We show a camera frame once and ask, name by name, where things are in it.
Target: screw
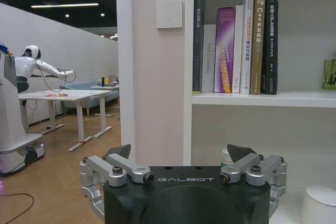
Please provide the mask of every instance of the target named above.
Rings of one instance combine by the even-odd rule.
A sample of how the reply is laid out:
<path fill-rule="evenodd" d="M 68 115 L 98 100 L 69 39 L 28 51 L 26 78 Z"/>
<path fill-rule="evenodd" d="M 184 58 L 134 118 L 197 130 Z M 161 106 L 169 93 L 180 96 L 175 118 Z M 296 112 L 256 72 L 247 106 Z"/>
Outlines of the screw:
<path fill-rule="evenodd" d="M 228 175 L 227 173 L 223 173 L 223 174 L 220 174 L 219 176 L 219 180 L 224 184 L 228 184 L 231 180 L 230 178 L 230 175 Z"/>
<path fill-rule="evenodd" d="M 147 173 L 144 177 L 143 177 L 143 183 L 145 185 L 151 184 L 154 181 L 154 175 L 151 173 Z"/>
<path fill-rule="evenodd" d="M 251 172 L 254 174 L 260 174 L 261 173 L 261 167 L 259 165 L 253 165 L 251 166 Z"/>
<path fill-rule="evenodd" d="M 122 174 L 122 168 L 120 166 L 115 166 L 112 169 L 113 174 Z"/>

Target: white book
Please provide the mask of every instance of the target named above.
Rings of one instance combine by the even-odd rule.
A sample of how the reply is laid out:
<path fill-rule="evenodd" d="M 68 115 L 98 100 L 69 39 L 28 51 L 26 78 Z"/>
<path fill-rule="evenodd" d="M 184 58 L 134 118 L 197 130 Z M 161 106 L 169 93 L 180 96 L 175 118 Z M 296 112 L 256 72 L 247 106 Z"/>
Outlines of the white book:
<path fill-rule="evenodd" d="M 244 22 L 244 6 L 236 5 L 232 93 L 240 92 L 240 72 L 242 70 L 241 47 L 243 46 L 243 22 Z"/>
<path fill-rule="evenodd" d="M 243 48 L 240 75 L 240 92 L 242 94 L 250 93 L 253 4 L 254 0 L 244 0 Z"/>
<path fill-rule="evenodd" d="M 202 92 L 214 92 L 216 25 L 204 25 Z"/>

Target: wooden floor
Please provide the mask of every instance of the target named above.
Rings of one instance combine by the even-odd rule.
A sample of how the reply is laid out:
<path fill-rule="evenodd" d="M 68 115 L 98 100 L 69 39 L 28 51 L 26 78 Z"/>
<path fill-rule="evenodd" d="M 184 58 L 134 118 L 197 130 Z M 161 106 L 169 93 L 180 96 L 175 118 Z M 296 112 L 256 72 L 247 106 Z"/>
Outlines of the wooden floor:
<path fill-rule="evenodd" d="M 87 198 L 80 193 L 79 162 L 83 157 L 102 156 L 110 148 L 120 146 L 119 109 L 114 109 L 113 105 L 107 105 L 107 112 L 113 117 L 106 117 L 107 125 L 113 128 L 99 138 L 93 138 L 72 153 L 68 152 L 68 148 L 78 141 L 76 114 L 68 114 L 57 120 L 57 123 L 64 123 L 64 127 L 43 136 L 44 158 L 16 175 L 0 177 L 0 194 L 29 193 L 35 199 L 32 208 L 10 224 L 102 224 L 90 210 Z M 91 114 L 84 116 L 85 136 L 93 136 L 100 131 L 100 117 Z M 47 123 L 32 127 L 30 132 L 41 132 Z M 1 196 L 0 224 L 24 211 L 30 202 L 27 196 Z"/>

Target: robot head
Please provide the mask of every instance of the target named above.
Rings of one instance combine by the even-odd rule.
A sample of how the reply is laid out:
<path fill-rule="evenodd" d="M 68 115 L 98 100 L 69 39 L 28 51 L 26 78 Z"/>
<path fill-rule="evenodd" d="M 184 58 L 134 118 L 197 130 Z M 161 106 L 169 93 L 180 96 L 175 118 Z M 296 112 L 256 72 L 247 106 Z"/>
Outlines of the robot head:
<path fill-rule="evenodd" d="M 34 59 L 41 58 L 41 50 L 34 45 L 29 45 L 25 48 L 25 53 L 22 55 L 24 57 L 32 57 Z"/>

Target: sofa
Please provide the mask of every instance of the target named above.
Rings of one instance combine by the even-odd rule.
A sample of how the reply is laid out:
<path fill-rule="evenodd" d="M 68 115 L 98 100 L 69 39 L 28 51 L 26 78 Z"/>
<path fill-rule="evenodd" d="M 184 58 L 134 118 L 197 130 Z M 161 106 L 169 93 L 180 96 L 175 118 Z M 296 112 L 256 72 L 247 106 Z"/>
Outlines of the sofa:
<path fill-rule="evenodd" d="M 71 84 L 67 83 L 64 89 L 77 89 L 77 90 L 98 90 L 91 88 L 91 86 L 96 86 L 97 81 L 88 81 L 88 82 L 83 82 L 83 83 L 76 83 L 76 84 Z M 111 93 L 108 93 L 105 96 L 105 102 L 111 101 L 113 99 L 118 99 L 119 98 L 119 90 L 113 90 Z M 90 115 L 90 108 L 93 108 L 95 106 L 99 105 L 99 97 L 89 97 L 83 100 L 82 106 L 83 108 L 86 109 L 87 115 Z M 75 102 L 64 102 L 64 107 L 65 108 L 76 108 L 76 103 Z"/>

